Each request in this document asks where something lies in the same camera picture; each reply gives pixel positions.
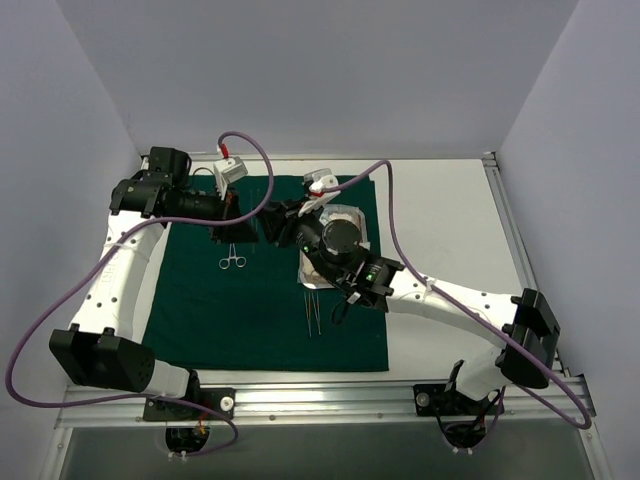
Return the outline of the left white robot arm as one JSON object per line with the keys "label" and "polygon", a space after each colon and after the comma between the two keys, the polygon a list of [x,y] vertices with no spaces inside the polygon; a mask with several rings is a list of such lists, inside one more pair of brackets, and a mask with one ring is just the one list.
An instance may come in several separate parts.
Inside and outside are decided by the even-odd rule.
{"label": "left white robot arm", "polygon": [[156,358],[133,338],[134,310],[153,250],[167,218],[228,220],[239,217],[231,183],[247,174],[238,157],[215,162],[213,193],[189,187],[191,159],[169,147],[151,149],[147,166],[113,189],[104,266],[65,330],[53,331],[49,348],[70,380],[80,386],[166,397],[179,419],[194,417],[202,395],[193,373]]}

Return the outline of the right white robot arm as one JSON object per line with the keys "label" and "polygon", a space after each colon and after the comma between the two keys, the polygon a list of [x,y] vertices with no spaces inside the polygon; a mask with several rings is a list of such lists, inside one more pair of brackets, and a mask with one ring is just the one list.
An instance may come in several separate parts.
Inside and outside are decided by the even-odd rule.
{"label": "right white robot arm", "polygon": [[454,364],[443,390],[453,411],[467,412],[507,385],[549,385],[561,328],[542,292],[488,293],[412,273],[407,265],[366,248],[352,222],[322,223],[319,214],[303,211],[299,202],[272,202],[258,221],[268,242],[302,253],[341,293],[343,307],[420,316],[488,342],[481,355]]}

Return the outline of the green surgical cloth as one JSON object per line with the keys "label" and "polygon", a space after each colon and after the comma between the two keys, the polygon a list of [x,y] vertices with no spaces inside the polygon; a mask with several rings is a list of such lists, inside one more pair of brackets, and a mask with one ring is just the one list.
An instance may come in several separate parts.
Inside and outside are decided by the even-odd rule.
{"label": "green surgical cloth", "polygon": [[207,228],[168,229],[142,343],[157,359],[206,370],[384,372],[389,368],[384,313],[354,306],[331,321],[341,294],[319,295],[321,331],[309,338],[298,282],[299,253],[260,241],[240,244],[244,268],[221,270],[228,246]]}

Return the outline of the silver instrument tray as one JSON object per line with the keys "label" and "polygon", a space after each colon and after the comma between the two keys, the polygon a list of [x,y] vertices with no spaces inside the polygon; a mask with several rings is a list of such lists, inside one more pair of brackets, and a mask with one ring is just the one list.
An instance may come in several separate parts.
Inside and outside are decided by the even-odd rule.
{"label": "silver instrument tray", "polygon": [[[371,246],[368,239],[366,217],[361,209],[343,204],[328,204],[319,215],[323,226],[334,220],[347,220],[354,224],[361,237],[360,244],[366,248]],[[303,254],[299,254],[298,282],[312,290],[332,289],[330,283],[316,272],[311,261]]]}

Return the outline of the curved pointed silver tweezers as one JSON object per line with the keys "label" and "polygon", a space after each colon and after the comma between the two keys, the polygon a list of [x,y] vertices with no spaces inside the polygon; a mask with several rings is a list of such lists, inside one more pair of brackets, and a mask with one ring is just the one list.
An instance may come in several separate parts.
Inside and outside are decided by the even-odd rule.
{"label": "curved pointed silver tweezers", "polygon": [[320,313],[319,295],[317,290],[311,291],[311,308],[312,308],[313,318],[316,324],[317,333],[321,335],[322,334],[321,313]]}

